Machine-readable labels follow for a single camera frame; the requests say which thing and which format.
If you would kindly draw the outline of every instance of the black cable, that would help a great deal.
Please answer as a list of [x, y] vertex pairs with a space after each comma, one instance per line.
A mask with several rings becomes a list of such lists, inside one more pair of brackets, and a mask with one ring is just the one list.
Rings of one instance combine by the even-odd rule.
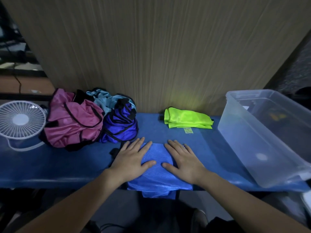
[[[10, 55], [14, 58], [14, 55], [13, 55], [13, 53], [10, 51], [10, 49], [9, 49], [9, 47], [8, 47], [8, 45], [7, 45], [7, 43], [4, 42], [4, 44], [5, 44], [6, 49], [7, 49], [8, 52], [10, 53]], [[14, 62], [14, 65], [13, 65], [13, 76], [14, 76], [14, 78], [18, 81], [18, 83], [19, 83], [18, 93], [21, 94], [21, 82], [20, 82], [20, 81], [18, 80], [18, 78], [16, 77], [16, 74], [15, 74], [15, 67], [16, 67], [16, 62]]]
[[122, 228], [122, 229], [125, 229], [125, 230], [130, 230], [132, 231], [133, 233], [136, 233], [136, 231], [134, 231], [133, 229], [131, 228], [127, 228], [127, 227], [124, 227], [124, 226], [120, 226], [118, 224], [113, 224], [113, 223], [106, 223], [106, 224], [103, 224], [100, 226], [100, 231], [102, 232], [103, 230], [107, 229], [108, 227], [119, 227], [119, 228]]

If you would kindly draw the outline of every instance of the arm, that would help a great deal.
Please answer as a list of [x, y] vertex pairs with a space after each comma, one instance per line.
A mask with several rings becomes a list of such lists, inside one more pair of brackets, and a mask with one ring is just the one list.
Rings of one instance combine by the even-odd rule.
[[144, 138], [130, 145], [129, 142], [125, 143], [110, 168], [17, 232], [79, 233], [116, 188], [142, 175], [156, 163], [148, 161], [141, 166], [142, 157], [152, 144], [148, 142], [139, 150], [143, 142]]
[[311, 232], [269, 204], [208, 171], [186, 144], [182, 146], [178, 141], [170, 140], [168, 143], [164, 146], [175, 159], [178, 168], [168, 163], [163, 163], [163, 167], [180, 179], [204, 188], [245, 232]]

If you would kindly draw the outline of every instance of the hand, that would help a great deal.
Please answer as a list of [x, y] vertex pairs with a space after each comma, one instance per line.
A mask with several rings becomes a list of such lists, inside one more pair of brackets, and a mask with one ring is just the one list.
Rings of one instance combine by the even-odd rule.
[[209, 171], [188, 145], [184, 144], [183, 146], [176, 140], [169, 140], [168, 143], [164, 146], [175, 159], [178, 168], [169, 163], [163, 163], [163, 168], [190, 184], [200, 185], [201, 180]]
[[109, 168], [120, 184], [126, 181], [131, 181], [142, 175], [148, 168], [156, 164], [155, 160], [145, 162], [141, 165], [142, 157], [149, 150], [152, 142], [149, 141], [143, 148], [140, 149], [145, 138], [136, 139], [132, 144], [127, 141], [117, 157]]

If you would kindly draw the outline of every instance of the finger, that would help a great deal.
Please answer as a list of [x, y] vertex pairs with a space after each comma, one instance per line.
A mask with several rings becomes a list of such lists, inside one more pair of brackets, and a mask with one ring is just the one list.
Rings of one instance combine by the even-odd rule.
[[148, 161], [148, 162], [145, 162], [143, 165], [142, 165], [142, 173], [144, 173], [145, 171], [147, 171], [149, 168], [151, 168], [152, 166], [154, 166], [156, 164], [156, 161], [155, 160], [151, 160], [151, 161]]
[[144, 143], [145, 141], [145, 138], [142, 137], [136, 144], [135, 146], [133, 147], [133, 150], [138, 152], [138, 150], [142, 147], [142, 144]]
[[120, 149], [120, 151], [126, 150], [126, 148], [128, 147], [129, 144], [130, 144], [130, 142], [127, 141], [127, 142], [122, 146], [122, 148]]
[[140, 149], [140, 151], [138, 153], [141, 154], [142, 156], [144, 156], [147, 153], [147, 151], [149, 150], [151, 145], [152, 145], [152, 141], [149, 141], [143, 148]]
[[130, 146], [128, 147], [129, 150], [133, 149], [133, 147], [136, 145], [136, 143], [139, 141], [139, 138], [137, 138]]
[[163, 163], [162, 167], [165, 168], [167, 171], [169, 171], [170, 173], [172, 173], [175, 176], [178, 176], [178, 174], [179, 174], [179, 169], [174, 167], [173, 165], [171, 165], [169, 163]]
[[185, 148], [188, 150], [188, 152], [189, 152], [190, 154], [195, 155], [194, 152], [192, 151], [192, 149], [191, 149], [187, 144], [184, 144], [184, 146], [185, 146]]
[[169, 151], [175, 160], [178, 160], [179, 154], [173, 147], [171, 147], [169, 144], [164, 144], [164, 147]]
[[174, 141], [171, 141], [171, 140], [168, 140], [168, 143], [171, 147], [173, 147], [177, 151], [177, 153], [179, 153], [179, 154], [183, 153], [182, 148], [179, 145], [177, 145], [177, 143], [175, 143]]
[[174, 141], [177, 145], [179, 145], [179, 147], [186, 153], [188, 153], [188, 150], [182, 145], [180, 144], [177, 140]]

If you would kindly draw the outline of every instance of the blue tabletop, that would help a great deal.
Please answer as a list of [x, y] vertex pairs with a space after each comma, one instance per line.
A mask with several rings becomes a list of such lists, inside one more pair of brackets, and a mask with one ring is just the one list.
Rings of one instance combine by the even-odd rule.
[[[245, 191], [299, 191], [310, 190], [304, 181], [282, 184], [273, 188], [259, 187], [236, 154], [217, 130], [220, 117], [213, 129], [192, 128], [185, 133], [183, 128], [169, 129], [158, 114], [138, 113], [138, 137], [154, 143], [166, 143], [168, 139], [189, 145], [203, 165], [212, 172]], [[38, 143], [38, 138], [11, 140], [16, 148], [25, 148]], [[17, 188], [80, 188], [98, 176], [111, 162], [109, 152], [119, 148], [120, 143], [94, 143], [79, 151], [43, 145], [31, 151], [16, 152], [9, 148], [7, 140], [0, 137], [0, 187]]]

